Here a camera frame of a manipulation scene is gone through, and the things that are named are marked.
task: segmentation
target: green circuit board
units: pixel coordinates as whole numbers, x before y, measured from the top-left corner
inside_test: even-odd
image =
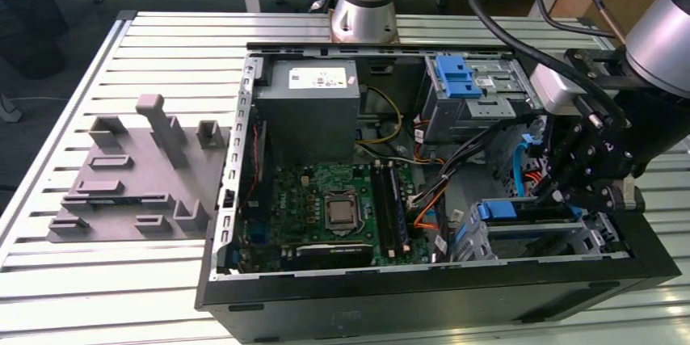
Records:
[[[259,227],[266,235],[264,244],[255,245],[252,253],[254,263],[260,263],[260,272],[280,271],[279,249],[275,247],[304,244],[369,244],[374,246],[375,266],[429,261],[429,244],[423,234],[410,239],[410,252],[406,254],[391,258],[381,250],[370,168],[370,165],[351,164],[276,168],[271,219],[267,225]],[[413,175],[407,165],[398,166],[397,174],[402,194],[413,194]],[[327,223],[327,202],[338,196],[349,196],[357,201],[357,227],[346,231],[334,231],[334,226]],[[256,229],[256,225],[248,225],[248,229]]]

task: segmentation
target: floor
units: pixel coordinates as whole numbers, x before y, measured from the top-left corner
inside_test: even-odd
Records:
[[[0,185],[18,186],[51,132],[92,56],[120,10],[244,11],[244,0],[56,0],[70,31],[58,38],[67,58],[64,70],[51,78],[32,81],[18,74],[0,58],[0,90],[24,112],[16,124],[0,122]],[[312,0],[260,0],[264,12],[304,12]],[[435,0],[395,0],[402,14],[435,14]],[[55,99],[26,99],[50,97]],[[12,197],[0,190],[0,212]]]

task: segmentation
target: blue drive bay latch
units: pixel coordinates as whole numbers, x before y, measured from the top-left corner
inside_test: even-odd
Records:
[[[438,56],[435,58],[435,71],[446,87],[446,96],[450,99],[478,99],[482,97],[482,89],[477,87],[473,79],[473,70],[461,56]]]

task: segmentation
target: power supply label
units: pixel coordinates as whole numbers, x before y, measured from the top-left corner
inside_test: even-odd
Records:
[[[346,87],[346,68],[292,68],[290,70],[290,89],[334,89]]]

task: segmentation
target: yellow wire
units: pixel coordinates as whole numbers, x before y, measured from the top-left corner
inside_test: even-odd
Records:
[[[386,99],[386,101],[389,102],[389,104],[393,106],[393,109],[395,109],[395,113],[398,115],[398,127],[395,128],[395,131],[387,137],[382,137],[381,139],[371,139],[367,141],[357,141],[358,145],[377,145],[378,143],[386,143],[387,141],[390,141],[391,139],[394,139],[398,136],[398,133],[401,133],[401,130],[402,130],[401,109],[398,109],[398,106],[395,105],[395,103],[393,102],[390,97],[386,95],[386,93],[381,91],[379,88],[375,88],[373,86],[367,86],[367,88],[374,89],[381,94],[381,97],[383,97]]]

